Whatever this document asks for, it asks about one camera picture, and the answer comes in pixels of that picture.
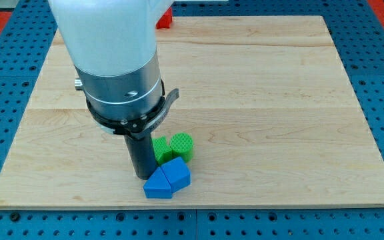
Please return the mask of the black clamp ring mount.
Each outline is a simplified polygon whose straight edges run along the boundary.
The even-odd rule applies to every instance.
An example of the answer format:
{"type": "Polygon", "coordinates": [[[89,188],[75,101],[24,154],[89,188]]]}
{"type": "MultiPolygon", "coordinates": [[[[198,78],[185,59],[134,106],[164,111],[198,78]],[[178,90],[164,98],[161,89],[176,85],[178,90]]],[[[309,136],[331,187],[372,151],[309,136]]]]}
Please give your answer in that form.
{"type": "Polygon", "coordinates": [[[173,89],[167,96],[162,96],[158,104],[150,112],[133,120],[111,120],[101,116],[86,100],[88,110],[93,119],[100,124],[103,129],[108,129],[110,134],[128,135],[133,139],[142,139],[144,136],[154,131],[166,118],[171,105],[179,98],[179,90],[173,89]]]}

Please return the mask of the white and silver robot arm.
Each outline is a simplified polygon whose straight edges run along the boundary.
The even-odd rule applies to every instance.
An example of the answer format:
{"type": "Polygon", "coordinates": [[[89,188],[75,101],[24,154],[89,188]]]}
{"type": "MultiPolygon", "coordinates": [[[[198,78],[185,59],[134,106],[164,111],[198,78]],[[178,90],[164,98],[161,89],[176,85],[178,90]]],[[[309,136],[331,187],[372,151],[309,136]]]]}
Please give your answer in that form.
{"type": "Polygon", "coordinates": [[[49,0],[80,79],[88,110],[100,126],[125,138],[136,176],[157,168],[151,133],[179,90],[165,92],[155,27],[173,0],[49,0]]]}

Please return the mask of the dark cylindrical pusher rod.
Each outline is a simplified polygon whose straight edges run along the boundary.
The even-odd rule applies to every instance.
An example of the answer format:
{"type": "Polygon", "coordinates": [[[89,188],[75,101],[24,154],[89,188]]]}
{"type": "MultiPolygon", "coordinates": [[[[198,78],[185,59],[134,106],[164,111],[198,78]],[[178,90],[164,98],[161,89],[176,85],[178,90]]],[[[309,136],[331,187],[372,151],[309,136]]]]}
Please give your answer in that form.
{"type": "Polygon", "coordinates": [[[129,135],[124,138],[136,176],[144,180],[150,178],[158,167],[151,134],[146,134],[141,139],[134,139],[129,135]]]}

